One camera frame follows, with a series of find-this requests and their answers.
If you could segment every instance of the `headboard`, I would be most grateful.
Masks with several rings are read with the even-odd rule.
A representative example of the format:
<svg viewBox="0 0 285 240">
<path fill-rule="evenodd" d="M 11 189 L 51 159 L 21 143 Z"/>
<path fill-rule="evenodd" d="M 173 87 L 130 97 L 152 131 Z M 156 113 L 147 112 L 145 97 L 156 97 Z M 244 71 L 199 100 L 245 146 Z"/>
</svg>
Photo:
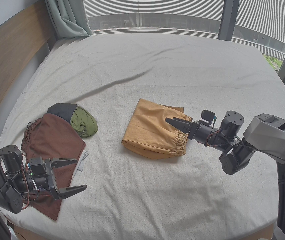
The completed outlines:
<svg viewBox="0 0 285 240">
<path fill-rule="evenodd" d="M 44 0 L 0 26 L 0 104 L 11 84 L 54 32 Z"/>
</svg>

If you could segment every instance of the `mattress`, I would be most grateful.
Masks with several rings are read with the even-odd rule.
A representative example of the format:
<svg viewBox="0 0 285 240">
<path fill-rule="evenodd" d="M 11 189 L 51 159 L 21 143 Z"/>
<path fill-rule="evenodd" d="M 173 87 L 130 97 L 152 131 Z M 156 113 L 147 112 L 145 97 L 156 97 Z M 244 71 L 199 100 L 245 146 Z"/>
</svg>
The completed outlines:
<svg viewBox="0 0 285 240">
<path fill-rule="evenodd" d="M 242 137 L 261 113 L 285 119 L 285 86 L 252 46 L 172 34 L 107 34 L 65 39 L 40 65 L 9 115 L 1 146 L 21 145 L 28 122 L 55 103 L 76 103 L 97 120 L 88 157 L 56 222 L 29 206 L 0 208 L 14 224 L 48 239 L 237 239 L 276 220 L 276 162 L 256 152 L 235 175 L 220 152 L 196 141 L 182 157 L 151 160 L 121 145 L 140 98 L 244 117 Z"/>
</svg>

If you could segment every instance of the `white bed sheet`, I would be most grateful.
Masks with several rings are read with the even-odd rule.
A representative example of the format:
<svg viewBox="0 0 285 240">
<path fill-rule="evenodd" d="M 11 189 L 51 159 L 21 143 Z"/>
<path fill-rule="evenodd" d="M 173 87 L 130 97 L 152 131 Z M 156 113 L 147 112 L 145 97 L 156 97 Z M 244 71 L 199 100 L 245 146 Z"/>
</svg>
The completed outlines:
<svg viewBox="0 0 285 240">
<path fill-rule="evenodd" d="M 226 175 L 220 152 L 194 141 L 178 158 L 151 160 L 121 145 L 140 98 L 184 107 L 197 120 L 207 109 L 220 124 L 228 110 L 244 117 L 242 136 L 260 114 L 285 118 L 285 86 L 251 46 L 172 34 L 109 34 L 59 41 L 6 122 L 1 146 L 21 145 L 28 122 L 55 103 L 77 103 L 96 118 L 84 139 L 89 156 L 56 222 L 33 207 L 1 212 L 49 239 L 237 239 L 277 217 L 276 162 L 256 152 Z"/>
</svg>

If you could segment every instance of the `folded shorts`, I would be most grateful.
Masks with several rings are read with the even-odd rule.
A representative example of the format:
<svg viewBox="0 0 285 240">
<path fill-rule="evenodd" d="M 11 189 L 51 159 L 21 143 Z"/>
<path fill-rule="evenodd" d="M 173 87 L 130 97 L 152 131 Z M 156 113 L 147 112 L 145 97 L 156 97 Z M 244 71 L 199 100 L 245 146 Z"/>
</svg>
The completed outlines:
<svg viewBox="0 0 285 240">
<path fill-rule="evenodd" d="M 170 107 L 140 99 L 125 131 L 121 144 L 127 149 L 151 159 L 186 154 L 188 134 L 165 122 L 165 118 L 192 121 L 183 107 Z"/>
</svg>

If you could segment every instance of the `bed sheet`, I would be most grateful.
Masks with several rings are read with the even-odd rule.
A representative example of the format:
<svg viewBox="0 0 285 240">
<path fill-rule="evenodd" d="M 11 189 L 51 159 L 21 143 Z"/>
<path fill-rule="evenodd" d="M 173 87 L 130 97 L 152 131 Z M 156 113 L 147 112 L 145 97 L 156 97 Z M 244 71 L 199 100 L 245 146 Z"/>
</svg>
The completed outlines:
<svg viewBox="0 0 285 240">
<path fill-rule="evenodd" d="M 56 222 L 28 207 L 1 212 L 48 239 L 237 239 L 276 220 L 276 162 L 256 152 L 226 175 L 220 152 L 194 141 L 182 157 L 151 160 L 121 145 L 140 98 L 184 107 L 200 119 L 228 110 L 285 118 L 285 86 L 261 53 L 242 44 L 172 34 L 106 34 L 58 42 L 11 112 L 1 146 L 20 146 L 28 122 L 55 103 L 77 103 L 97 120 L 89 156 Z"/>
</svg>

